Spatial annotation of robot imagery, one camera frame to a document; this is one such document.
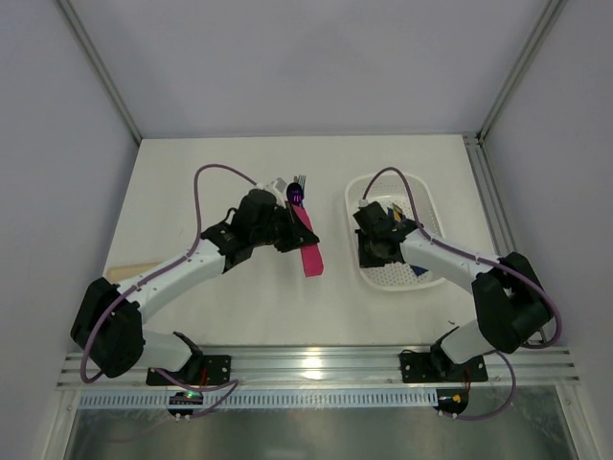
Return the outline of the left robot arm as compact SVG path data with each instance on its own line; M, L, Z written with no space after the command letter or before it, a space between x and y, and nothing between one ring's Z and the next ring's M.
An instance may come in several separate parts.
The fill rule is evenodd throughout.
M197 382L207 358L183 333L153 333L145 324L192 288L272 246L280 253L316 247L304 209L279 203L271 192L251 190L224 220L200 232L184 255L121 283L101 277L85 291L70 336L83 351L80 376L92 383L87 364L115 379L132 368L148 368L172 383Z

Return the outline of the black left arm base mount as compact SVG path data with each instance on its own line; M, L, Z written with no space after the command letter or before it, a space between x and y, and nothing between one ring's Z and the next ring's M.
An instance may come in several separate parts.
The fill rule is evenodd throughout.
M149 368L147 386L217 386L231 377L232 358L229 355L192 356L178 371Z

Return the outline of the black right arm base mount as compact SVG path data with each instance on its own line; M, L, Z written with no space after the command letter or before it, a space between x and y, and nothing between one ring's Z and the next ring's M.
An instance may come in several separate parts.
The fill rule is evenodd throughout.
M446 356L430 352L403 350L397 357L404 383L488 381L488 371L482 356L473 357L463 364L455 364Z

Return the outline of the purple metal spoon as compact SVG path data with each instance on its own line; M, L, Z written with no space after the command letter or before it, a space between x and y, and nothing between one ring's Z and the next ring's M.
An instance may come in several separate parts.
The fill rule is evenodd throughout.
M287 185L285 190L287 201L298 207L303 206L304 201L304 189L303 186L298 182L291 182Z

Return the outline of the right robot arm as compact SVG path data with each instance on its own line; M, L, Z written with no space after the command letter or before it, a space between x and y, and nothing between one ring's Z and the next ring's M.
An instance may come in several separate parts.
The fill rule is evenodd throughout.
M392 218L377 202L362 204L353 218L362 268L418 266L472 297L475 318L444 334L425 354L425 369L436 380L457 379L475 357L515 352L554 318L530 262L519 253L470 253L414 220Z

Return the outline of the white perforated plastic basket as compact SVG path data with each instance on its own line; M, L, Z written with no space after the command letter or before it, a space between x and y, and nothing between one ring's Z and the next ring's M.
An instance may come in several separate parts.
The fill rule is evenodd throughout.
M363 281L371 288L386 292L404 292L433 288L445 282L445 279L432 271L419 270L408 264L387 264L383 267L361 268L358 263L358 224L353 214L374 174L358 176L349 182L345 189L344 201L351 238L353 260ZM418 218L430 234L443 237L444 231L436 206L431 198L427 184L419 177L404 173L417 207ZM400 177L394 172L380 176L369 189L367 199L378 202L385 211L398 207L404 216L413 217L413 206Z

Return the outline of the pink paper napkin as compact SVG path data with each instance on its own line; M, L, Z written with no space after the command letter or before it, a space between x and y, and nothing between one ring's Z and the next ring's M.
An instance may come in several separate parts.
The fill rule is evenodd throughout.
M312 224L307 211L299 205L291 205L300 222L313 233ZM310 242L300 248L303 270L307 278L321 276L324 273L323 257L318 242Z

